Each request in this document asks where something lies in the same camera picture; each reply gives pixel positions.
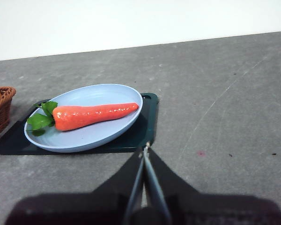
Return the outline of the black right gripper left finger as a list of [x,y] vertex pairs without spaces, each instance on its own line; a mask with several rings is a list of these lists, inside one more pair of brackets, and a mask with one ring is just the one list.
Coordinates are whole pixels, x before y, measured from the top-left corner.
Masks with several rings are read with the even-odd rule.
[[121,225],[141,191],[142,150],[138,149],[108,180],[88,193],[30,196],[11,210],[7,225]]

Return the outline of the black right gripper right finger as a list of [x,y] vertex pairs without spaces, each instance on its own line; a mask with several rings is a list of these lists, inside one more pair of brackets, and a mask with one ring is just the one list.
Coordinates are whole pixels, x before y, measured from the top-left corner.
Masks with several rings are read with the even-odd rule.
[[149,199],[171,225],[281,225],[281,210],[251,195],[204,194],[144,149]]

